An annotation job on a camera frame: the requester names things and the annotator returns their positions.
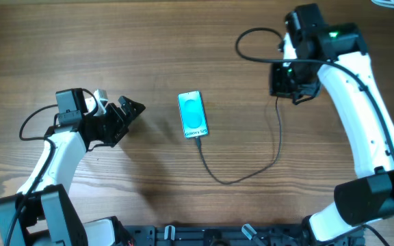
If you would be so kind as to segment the teal Galaxy smartphone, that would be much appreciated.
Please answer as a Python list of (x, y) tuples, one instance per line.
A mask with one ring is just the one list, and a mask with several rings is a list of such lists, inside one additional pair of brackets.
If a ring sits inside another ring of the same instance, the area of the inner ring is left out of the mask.
[(208, 135), (209, 128), (200, 91), (179, 94), (177, 99), (184, 137), (190, 139)]

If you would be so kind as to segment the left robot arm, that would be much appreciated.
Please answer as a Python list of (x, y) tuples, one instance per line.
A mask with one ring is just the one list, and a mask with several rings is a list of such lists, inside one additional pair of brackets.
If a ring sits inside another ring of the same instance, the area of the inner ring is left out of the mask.
[(44, 150), (27, 181), (0, 198), (4, 245), (134, 245), (117, 217), (81, 222), (68, 192), (78, 164), (96, 147), (113, 148), (144, 110), (125, 96), (110, 103), (103, 90), (72, 88), (56, 93), (58, 112), (40, 137)]

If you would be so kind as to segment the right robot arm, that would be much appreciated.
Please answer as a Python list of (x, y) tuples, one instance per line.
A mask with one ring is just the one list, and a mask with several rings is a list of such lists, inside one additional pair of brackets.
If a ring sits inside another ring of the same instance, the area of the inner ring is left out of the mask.
[(316, 243), (329, 243), (394, 216), (394, 124), (354, 23), (329, 25), (311, 3), (288, 13), (285, 25), (284, 57), (272, 66), (271, 95), (300, 104), (327, 90), (352, 149), (356, 179), (336, 186), (332, 203), (306, 223)]

